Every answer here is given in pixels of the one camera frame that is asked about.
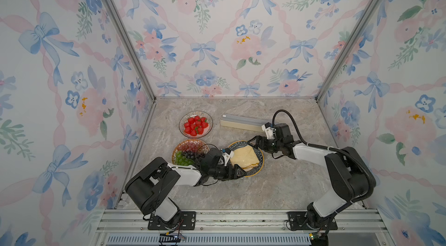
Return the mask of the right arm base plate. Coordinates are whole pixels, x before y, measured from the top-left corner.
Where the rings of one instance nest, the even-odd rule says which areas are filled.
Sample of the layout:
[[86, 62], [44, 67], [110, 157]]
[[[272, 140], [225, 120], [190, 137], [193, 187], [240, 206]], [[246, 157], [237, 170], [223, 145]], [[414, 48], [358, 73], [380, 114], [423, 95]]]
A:
[[333, 216], [320, 217], [316, 212], [312, 211], [289, 211], [288, 228], [291, 231], [307, 230], [338, 230], [338, 225]]

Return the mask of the cream plastic wrap dispenser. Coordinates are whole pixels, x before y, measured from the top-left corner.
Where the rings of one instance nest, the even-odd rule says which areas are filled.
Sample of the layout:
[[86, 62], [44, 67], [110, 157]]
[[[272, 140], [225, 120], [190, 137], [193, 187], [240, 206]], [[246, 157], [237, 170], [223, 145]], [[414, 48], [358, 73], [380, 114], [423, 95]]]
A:
[[237, 115], [221, 114], [220, 115], [220, 125], [230, 128], [242, 129], [247, 131], [264, 132], [262, 126], [268, 121], [257, 119], [257, 118], [247, 118]]

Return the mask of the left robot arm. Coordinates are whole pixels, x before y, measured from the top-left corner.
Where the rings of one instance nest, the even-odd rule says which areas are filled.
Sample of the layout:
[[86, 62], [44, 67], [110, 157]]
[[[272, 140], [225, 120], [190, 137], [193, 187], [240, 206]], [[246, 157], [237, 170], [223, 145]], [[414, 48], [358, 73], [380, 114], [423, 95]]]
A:
[[133, 176], [124, 191], [149, 222], [149, 230], [176, 230], [192, 219], [190, 212], [183, 212], [169, 198], [175, 186], [203, 186], [212, 178], [217, 181], [237, 180], [247, 172], [239, 165], [230, 163], [230, 155], [218, 148], [211, 148], [192, 165], [182, 166], [155, 158]]

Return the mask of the plate of grapes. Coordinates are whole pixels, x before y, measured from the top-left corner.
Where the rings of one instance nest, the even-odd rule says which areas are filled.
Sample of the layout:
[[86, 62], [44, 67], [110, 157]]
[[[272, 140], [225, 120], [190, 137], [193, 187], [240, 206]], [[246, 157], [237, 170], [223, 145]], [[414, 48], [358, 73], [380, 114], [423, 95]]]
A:
[[187, 139], [176, 146], [171, 160], [174, 165], [200, 165], [209, 150], [205, 142], [199, 139]]

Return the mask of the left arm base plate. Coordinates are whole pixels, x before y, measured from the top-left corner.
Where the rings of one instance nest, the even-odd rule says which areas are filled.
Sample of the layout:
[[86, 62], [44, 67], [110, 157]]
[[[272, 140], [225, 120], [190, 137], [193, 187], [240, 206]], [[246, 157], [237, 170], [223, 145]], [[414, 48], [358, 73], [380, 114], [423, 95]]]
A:
[[151, 214], [148, 219], [148, 230], [194, 230], [196, 225], [195, 211], [178, 211], [170, 220]]

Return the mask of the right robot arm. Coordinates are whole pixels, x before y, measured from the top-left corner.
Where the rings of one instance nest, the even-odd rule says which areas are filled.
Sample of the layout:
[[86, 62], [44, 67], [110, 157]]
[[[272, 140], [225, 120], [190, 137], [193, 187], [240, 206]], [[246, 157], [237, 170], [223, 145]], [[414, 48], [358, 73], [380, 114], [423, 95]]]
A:
[[354, 203], [370, 197], [376, 179], [357, 151], [295, 140], [287, 124], [262, 126], [265, 136], [248, 141], [254, 148], [274, 154], [281, 152], [293, 160], [307, 161], [326, 168], [331, 188], [307, 207], [303, 223], [310, 229], [327, 229], [335, 216]]

